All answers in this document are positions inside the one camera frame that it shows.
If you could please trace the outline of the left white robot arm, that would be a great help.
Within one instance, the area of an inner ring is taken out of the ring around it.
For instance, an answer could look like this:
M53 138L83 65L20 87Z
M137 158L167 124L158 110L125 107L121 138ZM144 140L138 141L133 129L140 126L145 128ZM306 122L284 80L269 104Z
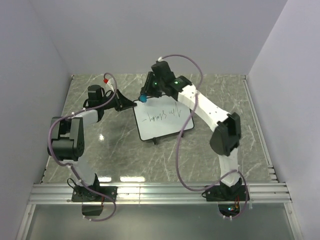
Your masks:
M102 120L106 110L121 112L137 106L118 89L105 91L100 85L87 88L88 98L83 109L66 117L54 117L49 129L47 151L56 163L67 167L76 178L75 187L83 187L83 195L89 201L101 196L98 176L83 157L85 128Z

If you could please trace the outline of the small black-framed whiteboard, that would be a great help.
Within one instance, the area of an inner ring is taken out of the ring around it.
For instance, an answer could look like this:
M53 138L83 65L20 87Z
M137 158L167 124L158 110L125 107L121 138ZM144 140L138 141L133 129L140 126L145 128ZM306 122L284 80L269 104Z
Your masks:
M179 133L191 110L172 97L149 97L146 102L133 101L133 113L141 141Z

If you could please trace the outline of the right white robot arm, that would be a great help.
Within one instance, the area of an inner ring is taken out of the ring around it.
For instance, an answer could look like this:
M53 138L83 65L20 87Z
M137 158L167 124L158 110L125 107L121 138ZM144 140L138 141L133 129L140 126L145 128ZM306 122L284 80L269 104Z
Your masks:
M196 114L212 131L209 145L219 159L220 193L224 199L232 200L243 183L238 172L238 147L242 137L240 116L218 107L185 76L175 76L166 61L157 60L138 99L145 103L148 97L160 98L163 95L188 107L191 111L189 116Z

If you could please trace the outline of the blue whiteboard eraser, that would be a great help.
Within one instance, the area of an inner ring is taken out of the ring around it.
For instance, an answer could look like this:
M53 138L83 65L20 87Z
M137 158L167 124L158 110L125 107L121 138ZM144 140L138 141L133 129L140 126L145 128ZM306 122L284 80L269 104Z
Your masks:
M139 100L140 102L142 102L142 103L146 103L146 102L147 102L147 99L148 99L148 97L147 97L147 95L145 95L145 94L141 94L141 95L139 96L139 98L138 98L138 100Z

